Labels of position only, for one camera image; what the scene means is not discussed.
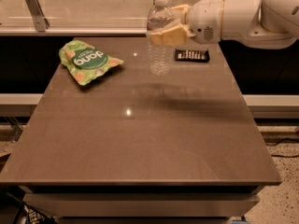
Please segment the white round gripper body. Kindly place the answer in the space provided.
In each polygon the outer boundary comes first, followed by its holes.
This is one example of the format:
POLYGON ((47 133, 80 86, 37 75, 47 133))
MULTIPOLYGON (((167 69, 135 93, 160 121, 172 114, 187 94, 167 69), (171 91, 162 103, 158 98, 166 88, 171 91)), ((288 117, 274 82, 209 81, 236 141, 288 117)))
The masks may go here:
POLYGON ((192 39, 199 44, 215 44, 221 40, 221 17, 224 0, 200 0, 187 15, 192 39))

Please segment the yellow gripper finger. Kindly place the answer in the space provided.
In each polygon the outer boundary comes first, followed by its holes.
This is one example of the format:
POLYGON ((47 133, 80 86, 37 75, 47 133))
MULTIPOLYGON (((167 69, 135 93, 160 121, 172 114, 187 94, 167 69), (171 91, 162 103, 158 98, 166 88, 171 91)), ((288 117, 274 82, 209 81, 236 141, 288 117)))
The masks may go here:
POLYGON ((187 4, 172 7, 172 11, 175 19, 179 19, 182 24, 187 23, 187 15, 191 6, 187 4))
POLYGON ((185 44, 189 38, 196 37, 188 25, 177 24, 172 27, 147 27, 148 41, 157 46, 176 46, 185 44))

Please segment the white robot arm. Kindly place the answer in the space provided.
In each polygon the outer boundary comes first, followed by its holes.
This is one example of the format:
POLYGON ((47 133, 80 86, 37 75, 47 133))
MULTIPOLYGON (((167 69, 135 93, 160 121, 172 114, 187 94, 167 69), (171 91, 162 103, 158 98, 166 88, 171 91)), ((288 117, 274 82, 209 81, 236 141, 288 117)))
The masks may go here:
POLYGON ((154 45, 234 40, 256 49, 284 49, 299 39, 299 0, 200 0, 173 8, 175 19, 147 32, 154 45))

